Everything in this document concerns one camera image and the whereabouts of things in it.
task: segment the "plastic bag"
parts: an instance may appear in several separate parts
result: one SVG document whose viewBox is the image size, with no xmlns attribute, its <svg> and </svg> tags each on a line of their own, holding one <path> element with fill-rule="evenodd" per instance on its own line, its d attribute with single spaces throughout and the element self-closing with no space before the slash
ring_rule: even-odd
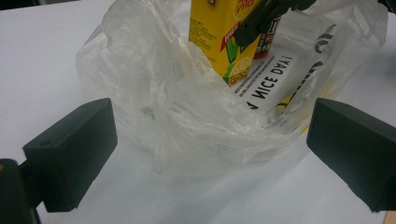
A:
<svg viewBox="0 0 396 224">
<path fill-rule="evenodd" d="M 318 0 L 283 16 L 274 44 L 299 55 L 295 76 L 310 76 L 275 116 L 249 109 L 180 37 L 169 18 L 186 29 L 188 12 L 175 14 L 186 3 L 117 0 L 77 56 L 84 90 L 112 99 L 119 131 L 154 152 L 160 174 L 221 174 L 282 152 L 316 98 L 336 96 L 384 44 L 388 21 L 375 0 Z"/>
</svg>

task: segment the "tabletop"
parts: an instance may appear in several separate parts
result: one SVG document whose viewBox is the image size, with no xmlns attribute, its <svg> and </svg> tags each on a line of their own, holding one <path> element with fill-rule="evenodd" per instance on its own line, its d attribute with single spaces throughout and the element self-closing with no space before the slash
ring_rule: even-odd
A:
<svg viewBox="0 0 396 224">
<path fill-rule="evenodd" d="M 0 11 L 0 156 L 22 147 L 87 102 L 76 53 L 113 0 Z M 336 100 L 396 126 L 396 16 L 385 46 Z M 37 208 L 42 223 L 382 223 L 306 146 L 306 133 L 267 162 L 227 175 L 171 177 L 152 172 L 153 155 L 119 134 L 101 174 L 69 213 Z"/>
</svg>

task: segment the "white surface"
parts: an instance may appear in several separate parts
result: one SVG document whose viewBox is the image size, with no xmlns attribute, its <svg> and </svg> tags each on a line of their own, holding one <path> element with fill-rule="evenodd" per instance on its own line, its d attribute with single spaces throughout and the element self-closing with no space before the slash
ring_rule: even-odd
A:
<svg viewBox="0 0 396 224">
<path fill-rule="evenodd" d="M 24 161 L 23 145 L 85 102 L 76 52 L 112 0 L 0 11 L 0 157 Z M 396 126 L 396 17 L 386 46 L 339 101 Z M 124 136 L 79 208 L 38 212 L 46 223 L 382 223 L 323 164 L 302 135 L 277 158 L 228 175 L 173 178 Z"/>
</svg>

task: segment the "yellow carton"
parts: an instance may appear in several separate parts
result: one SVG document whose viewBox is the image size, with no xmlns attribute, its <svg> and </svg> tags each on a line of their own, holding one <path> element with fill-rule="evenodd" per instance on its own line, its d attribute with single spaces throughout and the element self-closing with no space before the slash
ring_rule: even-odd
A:
<svg viewBox="0 0 396 224">
<path fill-rule="evenodd" d="M 259 37 L 247 47 L 233 37 L 260 0 L 192 0 L 189 39 L 207 56 L 215 71 L 232 86 L 248 76 Z"/>
</svg>

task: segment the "yellow box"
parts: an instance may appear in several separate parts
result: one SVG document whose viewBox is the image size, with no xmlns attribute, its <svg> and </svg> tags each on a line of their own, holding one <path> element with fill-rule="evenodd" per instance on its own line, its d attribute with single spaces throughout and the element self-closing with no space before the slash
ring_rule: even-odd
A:
<svg viewBox="0 0 396 224">
<path fill-rule="evenodd" d="M 215 71 L 232 86 L 248 76 L 259 42 L 240 47 L 233 37 L 260 0 L 192 0 L 189 39 L 204 52 Z"/>
</svg>

